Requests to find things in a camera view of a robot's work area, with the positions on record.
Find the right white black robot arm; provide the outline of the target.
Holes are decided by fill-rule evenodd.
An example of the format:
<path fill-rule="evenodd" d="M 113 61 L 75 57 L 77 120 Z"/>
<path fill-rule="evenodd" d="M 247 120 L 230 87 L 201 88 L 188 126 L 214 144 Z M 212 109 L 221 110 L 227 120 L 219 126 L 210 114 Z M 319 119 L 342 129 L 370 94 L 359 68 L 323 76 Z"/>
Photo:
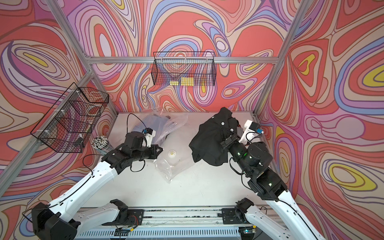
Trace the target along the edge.
<path fill-rule="evenodd" d="M 246 146 L 238 136 L 231 136 L 221 142 L 221 146 L 231 154 L 230 160 L 239 165 L 240 176 L 249 179 L 246 187 L 265 201 L 284 224 L 277 223 L 247 198 L 235 205 L 234 215 L 239 222 L 259 228 L 273 240 L 324 239 L 300 209 L 281 177 L 269 167 L 273 157 L 265 143 Z"/>

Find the light blue shirt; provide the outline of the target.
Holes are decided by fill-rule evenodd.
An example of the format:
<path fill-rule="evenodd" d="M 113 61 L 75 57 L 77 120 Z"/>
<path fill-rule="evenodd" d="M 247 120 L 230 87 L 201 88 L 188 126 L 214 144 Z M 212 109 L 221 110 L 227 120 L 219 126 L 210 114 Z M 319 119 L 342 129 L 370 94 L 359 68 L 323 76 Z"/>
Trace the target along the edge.
<path fill-rule="evenodd" d="M 144 124 L 139 122 L 139 124 L 133 127 L 132 131 L 142 132 L 142 130 L 144 130 L 146 126 L 147 128 L 151 128 L 152 130 L 156 131 L 156 136 L 159 137 L 160 134 L 164 132 L 166 124 L 169 122 L 169 120 L 170 117 L 151 114 L 146 116 L 142 120 Z"/>

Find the aluminium frame rail front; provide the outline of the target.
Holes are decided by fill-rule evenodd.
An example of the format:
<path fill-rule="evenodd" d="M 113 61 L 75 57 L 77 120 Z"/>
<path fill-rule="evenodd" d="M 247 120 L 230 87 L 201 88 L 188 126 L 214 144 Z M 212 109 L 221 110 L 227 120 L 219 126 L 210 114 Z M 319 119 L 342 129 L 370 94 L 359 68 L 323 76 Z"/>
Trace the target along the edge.
<path fill-rule="evenodd" d="M 74 240 L 139 240 L 180 238 L 235 238 L 252 234 L 253 225 L 224 225 L 217 214 L 221 209 L 159 209 L 144 210 L 140 226 L 98 226 Z"/>

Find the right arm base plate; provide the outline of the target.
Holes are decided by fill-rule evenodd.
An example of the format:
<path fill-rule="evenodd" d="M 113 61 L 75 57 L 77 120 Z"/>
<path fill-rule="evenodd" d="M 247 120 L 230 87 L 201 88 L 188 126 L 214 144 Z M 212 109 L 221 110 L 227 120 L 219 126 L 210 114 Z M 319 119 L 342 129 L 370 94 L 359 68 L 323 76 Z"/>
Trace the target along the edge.
<path fill-rule="evenodd" d="M 236 208 L 223 208 L 217 216 L 222 219 L 224 225 L 251 225 Z"/>

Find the black button shirt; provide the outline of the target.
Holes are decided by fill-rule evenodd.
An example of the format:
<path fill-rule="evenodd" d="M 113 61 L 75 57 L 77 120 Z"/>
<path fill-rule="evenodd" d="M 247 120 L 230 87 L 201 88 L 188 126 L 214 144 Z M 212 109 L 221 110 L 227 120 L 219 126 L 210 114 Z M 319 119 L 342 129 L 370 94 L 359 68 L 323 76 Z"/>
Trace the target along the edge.
<path fill-rule="evenodd" d="M 199 126 L 198 133 L 189 144 L 195 163 L 204 160 L 209 165 L 218 167 L 228 162 L 228 150 L 221 143 L 238 134 L 239 121 L 232 114 L 223 107 Z"/>

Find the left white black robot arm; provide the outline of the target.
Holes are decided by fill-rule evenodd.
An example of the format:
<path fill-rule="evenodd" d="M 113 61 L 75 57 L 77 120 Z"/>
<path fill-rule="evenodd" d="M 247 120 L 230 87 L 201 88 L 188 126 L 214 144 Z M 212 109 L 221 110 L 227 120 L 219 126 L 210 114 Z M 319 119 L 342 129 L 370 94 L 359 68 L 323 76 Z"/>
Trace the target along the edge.
<path fill-rule="evenodd" d="M 101 225 L 140 225 L 138 217 L 129 213 L 128 206 L 120 200 L 85 211 L 79 209 L 106 183 L 134 162 L 155 160 L 163 151 L 153 138 L 156 131 L 146 128 L 142 132 L 129 132 L 125 141 L 105 154 L 101 161 L 64 194 L 48 204 L 39 203 L 32 208 L 33 232 L 41 240 L 73 240 L 80 234 Z"/>

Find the yellow sticky note pads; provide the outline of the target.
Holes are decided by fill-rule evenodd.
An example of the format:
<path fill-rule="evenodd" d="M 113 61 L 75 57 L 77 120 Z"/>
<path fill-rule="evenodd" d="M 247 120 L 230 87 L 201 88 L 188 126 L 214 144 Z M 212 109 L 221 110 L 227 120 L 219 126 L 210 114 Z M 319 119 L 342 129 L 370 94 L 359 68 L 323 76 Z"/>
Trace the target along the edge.
<path fill-rule="evenodd" d="M 193 87 L 195 85 L 195 80 L 193 77 L 181 77 L 178 80 L 170 81 L 169 85 Z"/>

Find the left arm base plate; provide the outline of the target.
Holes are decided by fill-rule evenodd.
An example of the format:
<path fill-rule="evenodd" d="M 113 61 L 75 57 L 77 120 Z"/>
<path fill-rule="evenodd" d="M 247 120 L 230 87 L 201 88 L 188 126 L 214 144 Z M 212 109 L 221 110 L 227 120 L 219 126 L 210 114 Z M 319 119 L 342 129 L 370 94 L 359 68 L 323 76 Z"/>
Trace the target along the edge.
<path fill-rule="evenodd" d="M 112 222 L 102 224 L 102 226 L 140 226 L 143 221 L 144 210 L 143 209 L 127 209 L 121 210 L 117 218 Z"/>

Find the clear plastic vacuum bag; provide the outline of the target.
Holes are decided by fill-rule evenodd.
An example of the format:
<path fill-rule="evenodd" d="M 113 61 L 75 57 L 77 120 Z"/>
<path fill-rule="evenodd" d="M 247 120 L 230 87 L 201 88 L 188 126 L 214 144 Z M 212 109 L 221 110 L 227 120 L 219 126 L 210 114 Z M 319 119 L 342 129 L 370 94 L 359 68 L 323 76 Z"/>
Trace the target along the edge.
<path fill-rule="evenodd" d="M 194 164 L 189 144 L 198 132 L 198 126 L 192 123 L 187 113 L 169 113 L 155 109 L 146 111 L 144 118 L 151 114 L 170 117 L 164 132 L 153 139 L 153 144 L 163 148 L 163 152 L 153 162 L 155 169 L 168 183 L 171 183 L 177 175 Z"/>

